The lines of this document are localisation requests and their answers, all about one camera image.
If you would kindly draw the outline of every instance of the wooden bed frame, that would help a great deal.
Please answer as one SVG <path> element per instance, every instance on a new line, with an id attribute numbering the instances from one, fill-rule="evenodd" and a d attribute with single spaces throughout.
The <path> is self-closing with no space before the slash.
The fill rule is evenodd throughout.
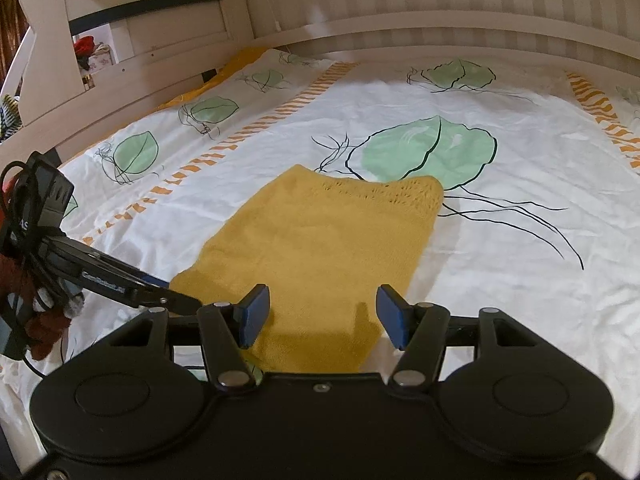
<path id="1" fill-rule="evenodd" d="M 0 146 L 0 167 L 33 150 L 56 150 L 61 161 L 193 88 L 200 74 L 220 68 L 247 46 L 282 47 L 376 30 L 486 28 L 577 41 L 640 59 L 640 43 L 577 23 L 483 10 L 423 10 L 359 16 L 254 38 L 247 0 L 20 0 L 31 24 L 3 87 L 22 80 L 24 128 Z M 185 6 L 185 3 L 197 3 Z M 143 14 L 149 10 L 158 12 Z M 109 19 L 115 57 L 85 89 L 71 31 Z M 163 31 L 172 35 L 164 44 Z M 640 88 L 640 78 L 596 64 L 522 50 L 479 46 L 396 46 L 319 52 L 337 60 L 393 60 L 426 56 L 498 57 L 519 64 L 556 66 L 597 80 Z"/>

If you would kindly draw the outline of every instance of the green leaf print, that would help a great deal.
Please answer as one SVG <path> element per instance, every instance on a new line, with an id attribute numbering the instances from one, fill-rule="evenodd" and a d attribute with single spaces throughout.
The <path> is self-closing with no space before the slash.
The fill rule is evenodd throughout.
<path id="1" fill-rule="evenodd" d="M 472 88 L 487 86 L 495 80 L 491 69 L 464 59 L 455 59 L 449 63 L 423 70 L 422 77 L 442 89 Z"/>
<path id="2" fill-rule="evenodd" d="M 353 164 L 360 159 L 361 168 L 380 182 L 431 175 L 453 189 L 475 179 L 496 149 L 489 132 L 434 116 L 369 136 L 350 153 L 346 167 L 356 173 Z"/>
<path id="3" fill-rule="evenodd" d="M 277 88 L 283 81 L 284 76 L 277 70 L 265 70 L 264 72 L 257 72 L 251 76 L 251 80 L 255 82 L 261 91 L 265 89 Z"/>
<path id="4" fill-rule="evenodd" d="M 158 142 L 151 132 L 143 132 L 123 140 L 113 152 L 113 160 L 121 173 L 140 174 L 148 170 L 158 156 Z"/>
<path id="5" fill-rule="evenodd" d="M 71 199 L 66 206 L 65 215 L 63 216 L 63 218 L 66 218 L 69 213 L 71 213 L 75 209 L 78 209 L 78 201 L 76 200 L 75 196 L 71 195 Z"/>
<path id="6" fill-rule="evenodd" d="M 231 117 L 238 105 L 231 99 L 215 96 L 191 107 L 191 117 L 201 123 L 218 124 Z"/>
<path id="7" fill-rule="evenodd" d="M 287 52 L 280 53 L 280 62 L 285 65 L 295 66 L 316 66 L 318 64 L 317 59 L 309 59 L 297 54 L 288 54 Z"/>
<path id="8" fill-rule="evenodd" d="M 627 103 L 633 106 L 640 106 L 640 91 L 622 86 L 616 86 L 616 90 Z"/>

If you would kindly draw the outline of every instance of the black line drawing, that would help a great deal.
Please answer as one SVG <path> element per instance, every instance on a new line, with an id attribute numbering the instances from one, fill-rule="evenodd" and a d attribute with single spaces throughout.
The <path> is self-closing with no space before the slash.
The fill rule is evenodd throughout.
<path id="1" fill-rule="evenodd" d="M 620 97 L 622 97 L 627 103 L 632 106 L 640 106 L 640 91 L 633 88 L 625 88 L 623 86 L 616 86 L 616 90 Z"/>
<path id="2" fill-rule="evenodd" d="M 181 106 L 178 110 L 178 119 L 185 126 L 191 126 L 198 133 L 213 139 L 212 130 L 215 130 L 218 136 L 220 134 L 218 124 L 231 117 L 238 108 L 238 104 L 231 99 L 213 96 Z"/>
<path id="3" fill-rule="evenodd" d="M 132 184 L 144 176 L 158 158 L 158 142 L 151 132 L 127 137 L 113 150 L 110 142 L 102 144 L 96 155 L 102 159 L 104 174 L 117 184 Z"/>
<path id="4" fill-rule="evenodd" d="M 289 52 L 281 52 L 279 59 L 283 65 L 318 66 L 317 59 L 309 59 Z"/>
<path id="5" fill-rule="evenodd" d="M 449 211 L 438 216 L 458 216 L 470 221 L 508 226 L 541 240 L 562 259 L 564 254 L 560 247 L 565 245 L 575 255 L 580 268 L 584 269 L 582 257 L 569 239 L 551 222 L 531 210 L 537 208 L 556 213 L 567 208 L 549 207 L 533 200 L 516 202 L 492 198 L 468 190 L 466 186 L 480 176 L 484 168 L 494 161 L 497 153 L 496 139 L 482 128 L 469 128 L 464 124 L 451 123 L 440 116 L 433 116 L 380 130 L 357 144 L 351 142 L 347 133 L 343 139 L 327 135 L 326 139 L 312 137 L 311 140 L 317 146 L 329 150 L 315 169 L 318 173 L 338 173 L 374 182 L 434 176 L 446 191 L 443 208 Z M 465 200 L 478 207 L 458 211 L 447 204 L 447 200 Z M 539 226 L 537 231 L 543 229 L 546 234 L 533 231 L 533 226 L 527 228 L 513 221 L 477 216 L 493 213 L 508 214 L 529 224 L 533 222 Z"/>
<path id="6" fill-rule="evenodd" d="M 533 102 L 528 97 L 512 92 L 485 89 L 495 80 L 496 75 L 489 67 L 465 59 L 454 59 L 426 70 L 412 67 L 406 74 L 407 84 L 420 86 L 434 94 L 449 91 L 489 92 Z"/>
<path id="7" fill-rule="evenodd" d="M 74 195 L 71 195 L 71 199 L 69 199 L 69 203 L 66 206 L 65 215 L 62 218 L 66 218 L 76 209 L 78 209 L 78 200 L 76 200 Z"/>
<path id="8" fill-rule="evenodd" d="M 241 73 L 238 76 L 238 81 L 244 81 L 251 88 L 255 88 L 260 92 L 267 93 L 273 89 L 285 89 L 289 88 L 289 83 L 284 79 L 284 76 L 277 70 L 268 69 L 263 72 L 255 72 L 253 74 L 246 75 Z"/>

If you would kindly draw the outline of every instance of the red cloth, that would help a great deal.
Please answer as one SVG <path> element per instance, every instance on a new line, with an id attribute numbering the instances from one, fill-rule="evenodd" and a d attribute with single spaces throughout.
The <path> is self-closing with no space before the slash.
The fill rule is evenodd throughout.
<path id="1" fill-rule="evenodd" d="M 90 56 L 94 53 L 95 43 L 93 36 L 85 36 L 74 43 L 76 57 Z"/>
<path id="2" fill-rule="evenodd" d="M 5 186 L 2 186 L 2 199 L 9 196 L 14 189 L 17 176 L 12 178 Z M 4 221 L 4 215 L 0 210 L 0 224 Z M 33 304 L 36 294 L 36 286 L 31 276 L 27 275 L 22 283 L 20 280 L 20 265 L 18 262 L 0 254 L 0 301 L 6 301 L 7 295 L 14 293 L 27 304 Z M 53 345 L 62 337 L 65 329 L 69 327 L 71 320 L 65 317 L 63 308 L 56 306 L 51 310 L 36 314 L 28 320 L 24 329 L 29 337 L 37 342 L 31 346 L 31 356 L 36 361 L 44 359 Z"/>

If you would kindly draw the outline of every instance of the black strip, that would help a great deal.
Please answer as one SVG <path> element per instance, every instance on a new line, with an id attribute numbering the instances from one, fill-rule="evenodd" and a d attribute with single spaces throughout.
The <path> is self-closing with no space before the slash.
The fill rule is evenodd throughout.
<path id="1" fill-rule="evenodd" d="M 215 68 L 212 68 L 211 70 L 207 70 L 206 72 L 203 72 L 202 73 L 202 82 L 206 83 L 207 81 L 210 81 L 217 74 L 218 74 L 218 72 L 216 71 Z"/>
<path id="2" fill-rule="evenodd" d="M 69 22 L 71 35 L 82 34 L 95 27 L 100 27 L 105 23 L 117 22 L 131 16 L 152 12 L 153 10 L 168 9 L 189 4 L 199 4 L 202 2 L 218 2 L 220 0 L 139 0 L 128 4 L 122 4 L 109 9 L 98 10 L 86 16 L 81 16 Z"/>
<path id="3" fill-rule="evenodd" d="M 0 427 L 0 476 L 10 480 L 12 478 L 20 478 L 20 470 L 15 463 L 14 456 L 11 453 L 9 443 L 4 436 L 4 431 Z"/>
<path id="4" fill-rule="evenodd" d="M 44 158 L 47 159 L 47 162 L 49 164 L 51 164 L 53 167 L 59 168 L 62 165 L 62 160 L 60 160 L 60 156 L 58 155 L 58 151 L 55 148 L 51 148 L 43 156 L 44 156 Z"/>

